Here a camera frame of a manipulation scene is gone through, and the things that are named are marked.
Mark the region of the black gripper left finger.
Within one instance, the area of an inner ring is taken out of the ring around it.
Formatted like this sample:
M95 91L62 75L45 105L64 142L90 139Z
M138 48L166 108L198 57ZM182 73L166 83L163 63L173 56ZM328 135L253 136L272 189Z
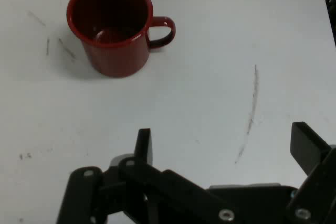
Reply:
M117 212L135 223L235 223L236 209L170 170L150 163L151 131L140 129L134 153L102 171L69 177L58 223L106 223Z

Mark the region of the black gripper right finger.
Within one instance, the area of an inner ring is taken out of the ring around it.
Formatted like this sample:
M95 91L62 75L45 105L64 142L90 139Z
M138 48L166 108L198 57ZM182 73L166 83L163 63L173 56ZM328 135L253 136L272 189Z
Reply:
M307 175L286 208L291 223L335 223L335 148L307 123L291 128L290 152Z

